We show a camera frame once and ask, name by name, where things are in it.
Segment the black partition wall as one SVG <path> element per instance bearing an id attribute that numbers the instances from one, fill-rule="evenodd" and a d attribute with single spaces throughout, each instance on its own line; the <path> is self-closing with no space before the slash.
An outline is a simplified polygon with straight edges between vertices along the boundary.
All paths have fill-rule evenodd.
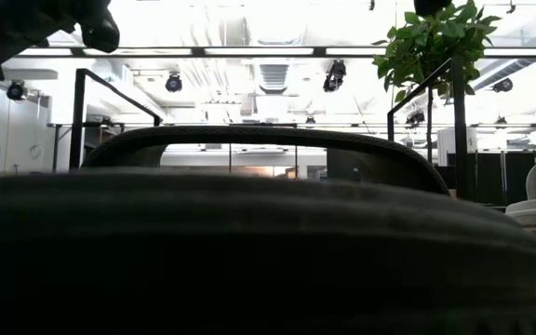
<path id="1" fill-rule="evenodd" d="M 535 165 L 536 151 L 469 153 L 465 199 L 496 208 L 524 201 L 526 179 Z"/>

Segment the silver ventilation duct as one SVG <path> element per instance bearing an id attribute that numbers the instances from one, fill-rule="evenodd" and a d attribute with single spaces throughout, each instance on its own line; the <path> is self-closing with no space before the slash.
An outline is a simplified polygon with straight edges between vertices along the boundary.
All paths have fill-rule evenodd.
<path id="1" fill-rule="evenodd" d="M 260 64 L 259 87 L 265 94 L 283 94 L 288 89 L 288 64 Z"/>

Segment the black metal wooden shoe shelf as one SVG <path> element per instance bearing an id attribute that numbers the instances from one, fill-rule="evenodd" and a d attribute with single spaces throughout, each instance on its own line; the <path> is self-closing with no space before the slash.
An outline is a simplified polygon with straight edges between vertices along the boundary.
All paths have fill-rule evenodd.
<path id="1" fill-rule="evenodd" d="M 409 94 L 404 100 L 398 103 L 396 107 L 402 107 L 406 102 L 429 84 L 430 79 L 434 79 L 437 72 L 451 69 L 454 74 L 453 62 L 460 59 L 446 60 L 434 74 L 430 75 L 425 81 Z M 458 196 L 466 198 L 469 192 L 468 184 L 468 166 L 466 159 L 468 155 L 468 136 L 467 126 L 465 124 L 465 107 L 464 92 L 457 93 L 459 98 L 458 109 L 455 108 L 455 151 L 456 151 L 456 178 Z M 393 116 L 397 108 L 393 108 L 388 116 Z M 83 163 L 76 163 L 80 158 L 74 157 L 74 149 L 71 149 L 70 166 L 71 168 L 93 168 L 93 167 L 110 167 L 127 163 L 119 163 L 121 157 L 127 158 L 127 155 L 136 151 L 155 147 L 161 144 L 170 143 L 195 143 L 195 142 L 213 142 L 218 143 L 272 143 L 292 146 L 315 146 L 330 147 L 340 150 L 363 152 L 367 154 L 378 154 L 389 158 L 405 159 L 416 164 L 416 168 L 421 168 L 423 172 L 431 173 L 432 178 L 439 184 L 440 193 L 447 193 L 448 187 L 442 181 L 430 163 L 427 163 L 422 156 L 418 155 L 411 149 L 402 146 L 394 140 L 384 140 L 360 134 L 318 130 L 315 128 L 296 128 L 289 124 L 233 124 L 228 126 L 185 126 L 177 125 L 171 127 L 146 127 L 119 134 L 104 144 L 95 148 L 87 156 Z"/>

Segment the black rubber slide sandal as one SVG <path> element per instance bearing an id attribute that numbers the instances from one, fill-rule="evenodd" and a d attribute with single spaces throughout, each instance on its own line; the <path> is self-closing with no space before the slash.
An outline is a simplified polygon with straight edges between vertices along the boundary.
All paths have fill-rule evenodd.
<path id="1" fill-rule="evenodd" d="M 536 335 L 536 237 L 413 162 L 299 147 L 297 180 L 216 141 L 0 177 L 0 335 Z"/>

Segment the black ceiling light track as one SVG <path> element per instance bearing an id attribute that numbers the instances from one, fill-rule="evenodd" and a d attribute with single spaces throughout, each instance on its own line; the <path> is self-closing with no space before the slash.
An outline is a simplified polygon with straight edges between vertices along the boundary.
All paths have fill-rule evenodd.
<path id="1" fill-rule="evenodd" d="M 86 47 L 31 47 L 18 58 L 173 59 L 173 58 L 373 58 L 386 47 L 120 47 L 105 53 Z"/>

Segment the green potted plant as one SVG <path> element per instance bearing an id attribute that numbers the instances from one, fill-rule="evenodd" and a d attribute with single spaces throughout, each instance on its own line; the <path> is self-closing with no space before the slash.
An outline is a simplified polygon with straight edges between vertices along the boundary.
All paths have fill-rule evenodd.
<path id="1" fill-rule="evenodd" d="M 480 77 L 476 62 L 484 56 L 485 45 L 491 45 L 489 36 L 497 30 L 500 18 L 486 16 L 475 0 L 462 5 L 453 4 L 432 16 L 421 17 L 409 11 L 405 24 L 392 27 L 384 40 L 383 56 L 373 58 L 383 88 L 395 87 L 395 102 L 405 99 L 415 88 L 452 58 L 462 60 L 464 93 L 473 95 L 470 82 Z"/>

